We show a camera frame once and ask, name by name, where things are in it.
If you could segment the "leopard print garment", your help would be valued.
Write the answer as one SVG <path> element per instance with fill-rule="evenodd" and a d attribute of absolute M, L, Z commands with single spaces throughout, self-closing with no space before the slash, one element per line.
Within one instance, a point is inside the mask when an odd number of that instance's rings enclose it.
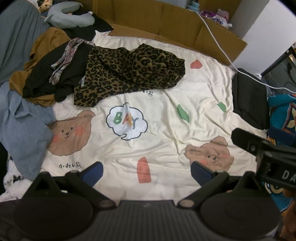
<path fill-rule="evenodd" d="M 74 104 L 94 107 L 114 95 L 170 89 L 185 73 L 184 59 L 147 44 L 134 50 L 97 46 L 89 53 L 84 82 L 74 89 Z"/>

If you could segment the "teal patterned cloth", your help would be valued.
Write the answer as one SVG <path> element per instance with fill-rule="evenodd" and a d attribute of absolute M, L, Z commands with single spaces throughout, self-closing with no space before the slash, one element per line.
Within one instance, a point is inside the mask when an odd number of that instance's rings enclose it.
<path fill-rule="evenodd" d="M 295 95 L 280 94 L 271 96 L 267 101 L 270 109 L 270 127 L 267 140 L 274 145 L 295 147 Z M 264 187 L 283 213 L 287 210 L 292 198 L 285 197 L 283 189 L 264 183 Z"/>

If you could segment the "cream bear print bedsheet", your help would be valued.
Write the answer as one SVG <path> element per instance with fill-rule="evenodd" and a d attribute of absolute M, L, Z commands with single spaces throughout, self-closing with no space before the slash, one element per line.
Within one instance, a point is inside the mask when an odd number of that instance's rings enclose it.
<path fill-rule="evenodd" d="M 230 175 L 255 171 L 255 157 L 236 147 L 231 132 L 241 128 L 262 138 L 266 132 L 233 111 L 234 72 L 216 59 L 178 46 L 97 33 L 100 47 L 134 50 L 141 44 L 184 59 L 186 73 L 176 87 L 107 97 L 93 108 L 75 106 L 73 96 L 54 105 L 53 138 L 42 170 L 63 176 L 95 162 L 103 169 L 95 188 L 114 201 L 178 201 L 199 188 L 191 177 L 193 159 L 223 164 Z"/>

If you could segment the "black folded garment right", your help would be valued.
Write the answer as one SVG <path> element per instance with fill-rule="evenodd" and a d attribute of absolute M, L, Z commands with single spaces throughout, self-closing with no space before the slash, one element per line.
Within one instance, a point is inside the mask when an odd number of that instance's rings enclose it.
<path fill-rule="evenodd" d="M 232 78 L 233 112 L 259 130 L 269 129 L 269 108 L 266 87 L 244 69 Z"/>

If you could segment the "light blue denim garment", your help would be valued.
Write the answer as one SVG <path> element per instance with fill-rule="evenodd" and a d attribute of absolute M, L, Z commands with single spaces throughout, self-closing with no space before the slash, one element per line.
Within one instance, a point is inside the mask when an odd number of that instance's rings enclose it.
<path fill-rule="evenodd" d="M 6 82 L 1 86 L 1 143 L 16 168 L 33 181 L 54 134 L 48 125 L 56 121 L 53 108 L 42 107 L 22 98 Z"/>

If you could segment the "black garment in pile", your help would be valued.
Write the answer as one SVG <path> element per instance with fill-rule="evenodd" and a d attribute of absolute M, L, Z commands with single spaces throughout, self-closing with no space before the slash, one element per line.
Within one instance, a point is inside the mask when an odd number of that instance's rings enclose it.
<path fill-rule="evenodd" d="M 70 62 L 62 60 L 61 64 L 54 67 L 61 60 L 67 44 L 56 47 L 33 67 L 23 87 L 24 98 L 53 95 L 53 100 L 61 102 L 74 92 L 86 74 L 88 55 L 93 47 L 81 43 Z"/>

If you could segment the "paisley patterned scarf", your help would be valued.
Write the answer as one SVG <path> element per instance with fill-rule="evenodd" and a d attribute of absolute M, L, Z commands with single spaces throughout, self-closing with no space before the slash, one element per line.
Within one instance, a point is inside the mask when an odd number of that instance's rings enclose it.
<path fill-rule="evenodd" d="M 81 38 L 74 38 L 70 40 L 65 47 L 65 51 L 62 57 L 56 63 L 51 65 L 51 68 L 54 71 L 51 77 L 49 78 L 49 83 L 55 85 L 59 82 L 62 72 L 71 63 L 78 47 L 83 43 L 95 47 L 95 44 L 92 41 L 84 40 Z"/>

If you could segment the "brown cardboard sheet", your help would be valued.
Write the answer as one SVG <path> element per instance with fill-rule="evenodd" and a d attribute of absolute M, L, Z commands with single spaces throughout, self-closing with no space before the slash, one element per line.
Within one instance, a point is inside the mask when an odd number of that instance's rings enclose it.
<path fill-rule="evenodd" d="M 230 65 L 247 44 L 210 19 L 161 1 L 81 1 L 114 28 L 113 36 L 152 39 L 194 50 Z"/>

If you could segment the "mustard brown garment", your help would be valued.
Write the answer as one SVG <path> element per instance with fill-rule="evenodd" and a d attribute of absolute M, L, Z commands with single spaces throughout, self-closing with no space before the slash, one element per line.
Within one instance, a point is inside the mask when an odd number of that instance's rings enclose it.
<path fill-rule="evenodd" d="M 55 48 L 70 41 L 65 31 L 50 27 L 34 42 L 29 61 L 24 64 L 23 70 L 15 71 L 9 79 L 10 90 L 15 90 L 27 101 L 48 107 L 55 104 L 52 93 L 41 93 L 41 88 L 49 84 L 47 61 L 41 59 Z"/>

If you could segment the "colourful packaged item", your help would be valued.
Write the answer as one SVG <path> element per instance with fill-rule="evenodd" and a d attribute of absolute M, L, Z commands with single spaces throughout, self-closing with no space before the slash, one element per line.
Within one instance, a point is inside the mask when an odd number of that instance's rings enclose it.
<path fill-rule="evenodd" d="M 227 11 L 221 9 L 218 9 L 216 13 L 211 11 L 201 11 L 200 15 L 215 21 L 227 29 L 233 27 L 233 25 L 229 23 L 229 13 Z"/>

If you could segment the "grey neck pillow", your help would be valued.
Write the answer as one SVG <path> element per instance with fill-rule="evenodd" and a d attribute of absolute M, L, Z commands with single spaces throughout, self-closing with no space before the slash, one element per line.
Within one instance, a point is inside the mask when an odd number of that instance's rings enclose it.
<path fill-rule="evenodd" d="M 74 15 L 73 13 L 83 4 L 76 1 L 63 1 L 50 7 L 44 22 L 49 23 L 55 28 L 72 29 L 75 27 L 88 27 L 95 23 L 93 12 L 89 11 L 82 15 Z"/>

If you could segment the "grey blue blanket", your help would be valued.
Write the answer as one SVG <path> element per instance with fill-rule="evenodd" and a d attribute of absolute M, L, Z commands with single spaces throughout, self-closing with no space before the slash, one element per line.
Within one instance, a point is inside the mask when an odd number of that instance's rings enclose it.
<path fill-rule="evenodd" d="M 36 39 L 50 26 L 29 1 L 13 1 L 1 13 L 1 84 L 29 61 Z"/>

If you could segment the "leopard plush toy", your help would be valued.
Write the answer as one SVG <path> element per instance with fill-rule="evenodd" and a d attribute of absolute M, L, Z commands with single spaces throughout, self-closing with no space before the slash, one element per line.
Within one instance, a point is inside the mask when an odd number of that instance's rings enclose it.
<path fill-rule="evenodd" d="M 38 0 L 37 1 L 39 11 L 41 13 L 44 13 L 50 9 L 50 7 L 53 5 L 52 0 Z"/>

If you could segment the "black chair frame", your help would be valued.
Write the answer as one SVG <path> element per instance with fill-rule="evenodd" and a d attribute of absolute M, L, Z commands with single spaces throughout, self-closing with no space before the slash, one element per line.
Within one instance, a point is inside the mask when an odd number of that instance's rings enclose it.
<path fill-rule="evenodd" d="M 295 92 L 295 43 L 261 74 L 269 95 Z"/>

